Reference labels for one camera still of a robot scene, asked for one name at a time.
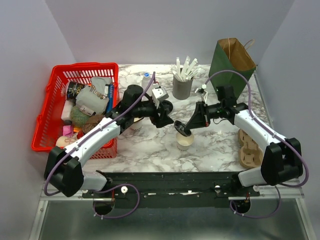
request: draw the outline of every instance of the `gray cup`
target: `gray cup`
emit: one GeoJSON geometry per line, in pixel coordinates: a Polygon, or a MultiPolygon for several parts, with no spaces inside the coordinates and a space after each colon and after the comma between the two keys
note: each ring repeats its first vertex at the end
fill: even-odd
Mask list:
{"type": "Polygon", "coordinates": [[[172,89],[172,95],[179,100],[185,100],[190,96],[192,83],[194,81],[194,78],[191,78],[190,81],[179,81],[176,79],[176,77],[173,75],[173,89],[172,89]]]}

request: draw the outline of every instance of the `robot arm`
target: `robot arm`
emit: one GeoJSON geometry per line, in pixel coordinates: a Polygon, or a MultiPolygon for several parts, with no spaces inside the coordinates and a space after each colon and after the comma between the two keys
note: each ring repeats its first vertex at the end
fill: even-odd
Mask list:
{"type": "Polygon", "coordinates": [[[163,88],[157,86],[152,90],[152,98],[147,96],[149,101],[140,101],[132,107],[132,104],[142,93],[142,87],[138,85],[128,86],[123,94],[122,101],[108,112],[94,129],[85,135],[89,140],[82,140],[81,138],[64,149],[54,147],[48,156],[44,178],[47,179],[55,165],[66,154],[69,154],[63,164],[54,172],[49,182],[67,197],[73,196],[78,190],[102,190],[108,181],[105,176],[98,171],[82,171],[83,166],[98,149],[129,128],[134,123],[134,118],[148,117],[157,128],[174,123],[168,116],[168,110],[161,102],[168,97],[163,88]],[[115,118],[117,118],[116,121],[107,127],[103,127],[115,118]]]}
{"type": "Polygon", "coordinates": [[[250,115],[246,104],[237,103],[232,86],[220,86],[217,90],[220,103],[207,105],[205,101],[198,101],[188,123],[175,121],[175,129],[184,136],[190,136],[191,129],[208,127],[210,119],[224,118],[244,130],[260,146],[264,156],[261,167],[245,170],[233,176],[233,185],[236,189],[261,184],[274,186],[301,176],[303,174],[301,161],[285,144],[276,139],[275,135],[301,154],[299,141],[295,138],[287,139],[260,121],[273,134],[266,131],[254,120],[257,117],[250,115]]]}

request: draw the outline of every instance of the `gray floor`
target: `gray floor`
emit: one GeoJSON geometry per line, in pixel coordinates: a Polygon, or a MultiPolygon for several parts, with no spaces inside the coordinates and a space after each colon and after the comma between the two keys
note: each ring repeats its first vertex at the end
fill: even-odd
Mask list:
{"type": "MultiPolygon", "coordinates": [[[[256,200],[250,214],[272,212],[276,200],[256,200]]],[[[124,213],[115,209],[113,215],[124,213]]],[[[303,240],[306,233],[294,199],[283,201],[277,215],[247,219],[227,208],[138,209],[115,220],[94,217],[89,201],[49,202],[41,240],[303,240]]]]}

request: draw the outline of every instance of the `marble tabletop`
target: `marble tabletop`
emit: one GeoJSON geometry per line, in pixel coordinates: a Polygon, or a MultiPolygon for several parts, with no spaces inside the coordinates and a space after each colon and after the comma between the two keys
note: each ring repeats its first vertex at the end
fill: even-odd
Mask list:
{"type": "MultiPolygon", "coordinates": [[[[201,71],[194,77],[192,91],[201,86],[208,78],[209,65],[201,65],[201,71]]],[[[169,94],[167,100],[173,104],[170,117],[186,123],[192,116],[196,102],[200,97],[191,93],[186,100],[177,100],[172,96],[173,75],[170,65],[120,65],[119,90],[122,96],[128,85],[141,85],[144,72],[156,72],[156,80],[169,94]]],[[[268,122],[264,104],[254,76],[251,77],[252,109],[264,122],[268,122]]],[[[209,83],[207,103],[218,102],[217,95],[209,83]]],[[[248,103],[248,89],[245,88],[238,102],[248,103]]],[[[195,138],[187,151],[176,146],[176,133],[173,124],[156,128],[148,118],[142,120],[139,131],[127,129],[118,137],[117,157],[109,159],[91,159],[84,166],[85,171],[105,172],[222,172],[242,171],[239,164],[237,132],[238,127],[229,121],[219,124],[211,122],[209,127],[192,130],[195,138]]]]}

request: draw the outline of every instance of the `blue package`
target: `blue package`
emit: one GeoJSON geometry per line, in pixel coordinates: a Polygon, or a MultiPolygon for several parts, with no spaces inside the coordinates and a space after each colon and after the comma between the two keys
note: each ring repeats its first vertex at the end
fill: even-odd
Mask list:
{"type": "Polygon", "coordinates": [[[108,98],[109,98],[109,102],[106,106],[106,112],[110,112],[113,108],[114,105],[114,90],[115,90],[115,86],[113,84],[109,84],[108,86],[108,98]]]}

